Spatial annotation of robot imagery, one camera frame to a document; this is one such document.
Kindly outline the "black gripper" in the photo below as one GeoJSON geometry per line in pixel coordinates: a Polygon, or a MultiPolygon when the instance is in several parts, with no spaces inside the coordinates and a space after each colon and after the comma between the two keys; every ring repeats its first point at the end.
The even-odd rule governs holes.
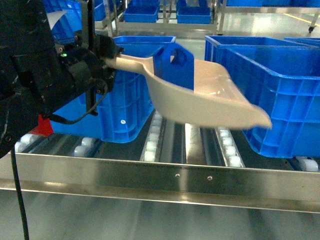
{"type": "Polygon", "coordinates": [[[90,89],[100,90],[101,94],[114,88],[117,70],[106,65],[106,59],[115,59],[124,48],[118,46],[109,36],[93,36],[93,50],[81,33],[76,33],[74,42],[63,46],[59,60],[71,74],[74,81],[75,97],[90,89]]]}

